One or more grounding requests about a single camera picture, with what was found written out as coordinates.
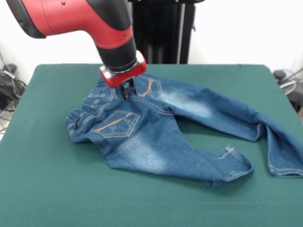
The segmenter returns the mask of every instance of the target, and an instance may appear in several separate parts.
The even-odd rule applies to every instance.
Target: blue jeans
[[[183,116],[256,141],[266,136],[273,176],[303,176],[303,144],[270,118],[212,89],[143,74],[125,101],[102,78],[65,123],[74,143],[92,142],[114,169],[194,179],[210,188],[253,173],[249,160],[227,146],[216,154],[195,149],[179,130]]]

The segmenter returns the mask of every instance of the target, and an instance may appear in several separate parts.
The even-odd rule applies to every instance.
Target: jeans hem
[[[300,178],[303,177],[303,169],[295,168],[277,168],[273,165],[269,165],[269,171],[273,176],[283,178]]]
[[[231,171],[226,177],[223,177],[222,181],[219,182],[204,181],[204,183],[209,188],[217,188],[227,182],[236,180],[242,176],[254,172],[253,165],[250,163],[250,161],[247,158],[245,158],[243,155],[237,153],[235,151],[235,148],[232,147],[231,145],[228,145],[227,147],[219,151],[216,155],[220,159],[227,158],[229,155],[231,155],[233,158],[240,161],[246,167],[246,171]]]

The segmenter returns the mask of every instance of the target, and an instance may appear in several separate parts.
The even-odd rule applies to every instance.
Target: jeans leg
[[[211,89],[195,86],[189,86],[183,92],[166,92],[163,101],[175,115],[215,130],[249,141],[266,136],[270,172],[281,177],[303,176],[303,144],[248,104]]]
[[[199,180],[211,188],[254,171],[251,163],[231,146],[217,154],[194,149],[174,116],[144,124],[105,157],[112,168]]]

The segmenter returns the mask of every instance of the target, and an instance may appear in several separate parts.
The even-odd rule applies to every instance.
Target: green table
[[[76,145],[64,118],[95,85],[95,64],[40,65],[0,144],[1,227],[301,227],[303,179],[272,177],[267,142],[248,142],[193,122],[196,148],[228,144],[255,167],[217,189],[185,179],[113,170],[90,143]],[[303,142],[303,127],[262,65],[149,65],[158,76],[214,88],[248,102]]]

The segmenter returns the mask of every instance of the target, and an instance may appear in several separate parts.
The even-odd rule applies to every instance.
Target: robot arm
[[[7,3],[21,28],[32,38],[86,31],[104,63],[100,73],[109,87],[121,86],[146,71],[145,59],[136,49],[126,0],[7,0]]]

